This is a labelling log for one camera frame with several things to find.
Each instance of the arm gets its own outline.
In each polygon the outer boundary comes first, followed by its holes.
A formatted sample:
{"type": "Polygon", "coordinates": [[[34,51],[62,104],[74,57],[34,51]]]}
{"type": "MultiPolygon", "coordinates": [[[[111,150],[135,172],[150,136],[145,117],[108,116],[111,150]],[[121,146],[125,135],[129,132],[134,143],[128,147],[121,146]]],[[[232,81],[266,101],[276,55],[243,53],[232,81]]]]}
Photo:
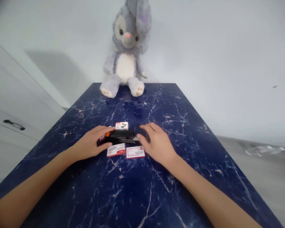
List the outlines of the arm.
{"type": "Polygon", "coordinates": [[[113,74],[113,70],[114,70],[114,62],[115,59],[118,55],[118,52],[112,52],[106,59],[104,66],[103,66],[103,70],[104,73],[106,74],[113,74]]]}
{"type": "Polygon", "coordinates": [[[114,127],[97,126],[77,143],[58,154],[46,166],[0,199],[0,228],[20,227],[51,184],[74,162],[98,155],[112,143],[99,147],[96,141],[114,127]]]}
{"type": "Polygon", "coordinates": [[[260,227],[235,202],[179,157],[168,135],[159,126],[149,123],[140,127],[147,131],[151,139],[148,143],[144,136],[137,135],[146,152],[188,189],[215,228],[260,227]]]}
{"type": "Polygon", "coordinates": [[[136,58],[136,70],[143,78],[147,78],[147,75],[143,70],[142,62],[140,61],[139,57],[136,58]]]}

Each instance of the small box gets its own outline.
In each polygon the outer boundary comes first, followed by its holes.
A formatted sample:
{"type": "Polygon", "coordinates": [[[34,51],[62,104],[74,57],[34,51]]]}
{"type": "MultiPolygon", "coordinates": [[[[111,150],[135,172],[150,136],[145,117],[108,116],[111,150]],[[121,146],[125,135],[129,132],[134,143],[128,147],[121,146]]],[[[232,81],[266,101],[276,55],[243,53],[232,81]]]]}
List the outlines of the small box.
{"type": "Polygon", "coordinates": [[[127,148],[127,159],[145,157],[145,150],[143,146],[128,147],[127,148]]]}
{"type": "Polygon", "coordinates": [[[115,130],[129,130],[128,122],[117,122],[115,130]]]}
{"type": "Polygon", "coordinates": [[[113,145],[107,149],[107,157],[113,157],[126,153],[126,146],[124,143],[113,145]]]}

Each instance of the cabinet handle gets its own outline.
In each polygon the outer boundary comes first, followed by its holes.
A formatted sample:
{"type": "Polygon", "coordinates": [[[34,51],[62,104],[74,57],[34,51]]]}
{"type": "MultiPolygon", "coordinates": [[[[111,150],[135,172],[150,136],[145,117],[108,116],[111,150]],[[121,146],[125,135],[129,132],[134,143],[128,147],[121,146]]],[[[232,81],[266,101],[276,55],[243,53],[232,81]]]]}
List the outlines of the cabinet handle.
{"type": "Polygon", "coordinates": [[[20,130],[25,130],[25,127],[21,126],[20,124],[13,123],[10,120],[4,120],[3,122],[7,123],[7,124],[11,124],[11,125],[13,125],[16,128],[19,128],[20,130]]]}

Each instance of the white belly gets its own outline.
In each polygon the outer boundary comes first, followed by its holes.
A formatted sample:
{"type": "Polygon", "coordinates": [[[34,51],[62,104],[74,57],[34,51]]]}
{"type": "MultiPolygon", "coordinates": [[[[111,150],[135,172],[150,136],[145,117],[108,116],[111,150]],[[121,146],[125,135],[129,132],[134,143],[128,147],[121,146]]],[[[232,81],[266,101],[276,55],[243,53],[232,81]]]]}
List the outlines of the white belly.
{"type": "Polygon", "coordinates": [[[116,64],[116,74],[120,78],[122,84],[134,77],[135,73],[135,57],[132,55],[121,54],[116,64]]]}

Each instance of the plush toy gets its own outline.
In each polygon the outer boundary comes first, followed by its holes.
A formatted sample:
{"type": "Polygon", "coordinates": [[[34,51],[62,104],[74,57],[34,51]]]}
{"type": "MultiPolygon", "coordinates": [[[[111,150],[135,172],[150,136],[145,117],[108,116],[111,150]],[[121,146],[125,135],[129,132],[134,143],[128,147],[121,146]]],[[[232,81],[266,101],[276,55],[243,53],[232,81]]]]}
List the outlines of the plush toy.
{"type": "Polygon", "coordinates": [[[120,85],[127,85],[131,94],[143,94],[144,84],[136,78],[136,71],[144,78],[140,54],[148,49],[152,16],[148,0],[126,0],[113,22],[113,42],[117,51],[107,57],[103,70],[109,74],[107,82],[100,86],[101,92],[114,98],[120,85]]]}

